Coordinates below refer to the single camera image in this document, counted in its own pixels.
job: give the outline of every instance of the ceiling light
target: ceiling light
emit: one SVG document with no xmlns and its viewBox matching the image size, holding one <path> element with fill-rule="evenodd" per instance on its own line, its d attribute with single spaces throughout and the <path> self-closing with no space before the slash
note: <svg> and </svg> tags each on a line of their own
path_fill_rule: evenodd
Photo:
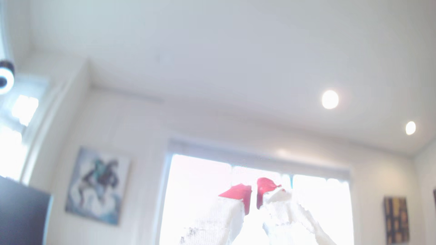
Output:
<svg viewBox="0 0 436 245">
<path fill-rule="evenodd" d="M 339 103 L 339 97 L 333 90 L 329 90 L 323 95 L 323 106 L 326 109 L 333 109 Z"/>
<path fill-rule="evenodd" d="M 4 63 L 5 61 L 0 61 L 0 95 L 9 92 L 14 85 L 14 68 L 7 67 Z"/>
<path fill-rule="evenodd" d="M 416 124 L 414 122 L 409 122 L 406 125 L 406 133 L 407 133 L 407 135 L 413 134 L 415 132 L 415 130 L 416 130 Z"/>
<path fill-rule="evenodd" d="M 285 149 L 278 149 L 277 154 L 281 157 L 286 157 L 288 155 L 288 152 Z"/>
</svg>

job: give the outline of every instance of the painting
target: painting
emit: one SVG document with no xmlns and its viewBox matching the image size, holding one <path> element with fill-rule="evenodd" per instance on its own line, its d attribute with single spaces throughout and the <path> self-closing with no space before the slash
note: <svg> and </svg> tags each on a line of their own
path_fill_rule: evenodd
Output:
<svg viewBox="0 0 436 245">
<path fill-rule="evenodd" d="M 127 157 L 80 148 L 65 210 L 117 225 L 129 165 Z"/>
<path fill-rule="evenodd" d="M 409 241 L 409 217 L 406 198 L 385 197 L 387 244 Z"/>
</svg>

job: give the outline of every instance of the window frame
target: window frame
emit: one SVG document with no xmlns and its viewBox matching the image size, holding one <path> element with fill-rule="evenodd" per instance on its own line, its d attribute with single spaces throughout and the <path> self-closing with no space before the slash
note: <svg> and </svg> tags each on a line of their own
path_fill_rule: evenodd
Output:
<svg viewBox="0 0 436 245">
<path fill-rule="evenodd" d="M 52 87 L 48 78 L 36 75 L 16 74 L 15 80 L 16 82 L 12 90 L 2 95 L 0 99 L 0 107 L 3 107 L 0 109 L 0 124 L 19 132 L 21 134 L 21 145 L 26 147 L 20 175 L 16 179 L 22 182 L 29 154 L 32 151 L 44 116 L 55 98 L 57 91 Z M 38 100 L 38 107 L 28 126 L 21 124 L 20 119 L 12 115 L 13 106 L 20 95 L 36 98 Z"/>
<path fill-rule="evenodd" d="M 350 169 L 348 168 L 332 168 L 332 167 L 319 167 L 311 166 L 308 164 L 283 161 L 271 159 L 269 157 L 259 157 L 244 153 L 235 153 L 228 150 L 221 150 L 213 147 L 200 146 L 194 143 L 171 139 L 168 143 L 167 153 L 165 155 L 165 162 L 161 175 L 161 183 L 158 192 L 157 214 L 155 217 L 154 226 L 154 241 L 152 244 L 159 245 L 160 232 L 162 227 L 162 218 L 164 214 L 165 195 L 167 192 L 168 178 L 170 175 L 171 161 L 173 155 L 180 154 L 190 157 L 201 158 L 205 160 L 212 160 L 222 163 L 228 163 L 232 167 L 242 166 L 266 171 L 274 171 L 281 174 L 288 174 L 291 178 L 291 185 L 293 185 L 293 175 L 307 175 L 321 178 L 333 178 L 339 181 L 347 181 L 350 186 L 351 208 L 354 226 L 354 244 L 357 245 L 356 223 L 357 219 L 354 212 L 354 195 L 352 192 L 352 182 L 350 178 Z"/>
</svg>

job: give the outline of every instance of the white wall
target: white wall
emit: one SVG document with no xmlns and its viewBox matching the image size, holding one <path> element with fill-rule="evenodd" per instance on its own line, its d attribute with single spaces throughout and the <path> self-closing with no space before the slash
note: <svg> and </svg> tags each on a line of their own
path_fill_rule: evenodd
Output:
<svg viewBox="0 0 436 245">
<path fill-rule="evenodd" d="M 349 168 L 355 244 L 386 244 L 382 205 L 385 195 L 407 197 L 410 245 L 424 244 L 418 179 L 409 159 L 221 116 L 201 105 L 148 102 L 102 90 L 89 93 L 61 153 L 51 187 L 54 206 L 48 244 L 154 244 L 159 185 L 164 181 L 163 162 L 172 137 L 278 159 Z M 133 159 L 119 226 L 64 211 L 81 145 L 127 154 Z"/>
<path fill-rule="evenodd" d="M 50 191 L 71 122 L 89 88 L 88 63 L 84 58 L 33 52 L 24 60 L 20 73 L 38 76 L 50 83 L 45 98 L 50 101 L 46 108 L 40 108 L 45 114 L 41 115 L 43 121 L 35 132 L 22 176 L 24 184 Z"/>
<path fill-rule="evenodd" d="M 415 165 L 421 186 L 427 245 L 433 245 L 436 244 L 436 204 L 433 196 L 436 189 L 436 141 L 416 156 Z"/>
<path fill-rule="evenodd" d="M 2 20 L 5 21 L 6 56 L 13 59 L 17 70 L 29 55 L 32 44 L 30 39 L 30 2 L 29 0 L 2 0 Z"/>
</svg>

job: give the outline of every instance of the recessed ceiling light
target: recessed ceiling light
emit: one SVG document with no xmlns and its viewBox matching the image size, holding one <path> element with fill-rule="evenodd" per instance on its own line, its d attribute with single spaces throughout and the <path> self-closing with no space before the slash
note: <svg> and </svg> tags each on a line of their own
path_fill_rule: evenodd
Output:
<svg viewBox="0 0 436 245">
<path fill-rule="evenodd" d="M 288 155 L 288 152 L 285 149 L 278 149 L 277 154 L 281 157 L 286 157 Z"/>
<path fill-rule="evenodd" d="M 411 135 L 416 131 L 416 124 L 414 122 L 409 122 L 406 125 L 406 133 L 407 135 Z"/>
<path fill-rule="evenodd" d="M 333 109 L 339 103 L 339 96 L 333 90 L 329 90 L 323 95 L 323 106 L 326 109 Z"/>
</svg>

